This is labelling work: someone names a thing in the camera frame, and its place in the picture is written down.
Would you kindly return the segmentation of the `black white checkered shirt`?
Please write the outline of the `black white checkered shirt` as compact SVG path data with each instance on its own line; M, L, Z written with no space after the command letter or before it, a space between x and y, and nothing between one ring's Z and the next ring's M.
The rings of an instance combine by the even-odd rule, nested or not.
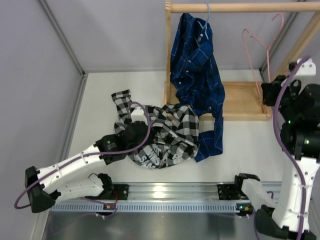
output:
M114 132L121 138L129 137L128 148L134 148L146 136L146 123L133 122L135 104L130 90L113 93L111 98L118 114ZM128 154L133 162L147 169L162 169L195 158L200 148L199 117L190 105L146 105L144 108L150 118L150 134L144 146Z

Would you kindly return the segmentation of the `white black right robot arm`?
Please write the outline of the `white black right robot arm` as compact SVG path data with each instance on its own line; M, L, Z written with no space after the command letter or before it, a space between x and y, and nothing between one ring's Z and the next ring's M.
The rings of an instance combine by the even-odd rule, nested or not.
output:
M288 156L280 197L263 189L257 175L240 173L234 178L232 192L247 197L253 206L255 235L283 240L315 240L310 231L309 205L314 178L320 169L320 86L283 75L262 84L263 103L272 106L284 118L275 137Z

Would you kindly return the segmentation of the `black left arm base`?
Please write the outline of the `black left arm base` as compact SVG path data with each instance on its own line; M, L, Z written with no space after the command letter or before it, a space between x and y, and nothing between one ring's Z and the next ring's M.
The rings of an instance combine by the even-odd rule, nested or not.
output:
M102 201L109 201L109 203L103 204L104 210L114 210L119 200L127 200L129 195L128 184L114 184L113 190L102 192L98 196L85 196L84 198L90 202L97 203Z

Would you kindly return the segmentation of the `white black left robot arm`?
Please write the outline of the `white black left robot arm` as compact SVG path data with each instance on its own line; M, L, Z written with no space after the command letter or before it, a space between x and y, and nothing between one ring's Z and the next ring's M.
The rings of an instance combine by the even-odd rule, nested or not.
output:
M130 123L120 133L105 135L81 153L52 166L25 170L25 188L32 213L76 198L109 199L115 187L106 173L95 171L121 161L148 141L149 124Z

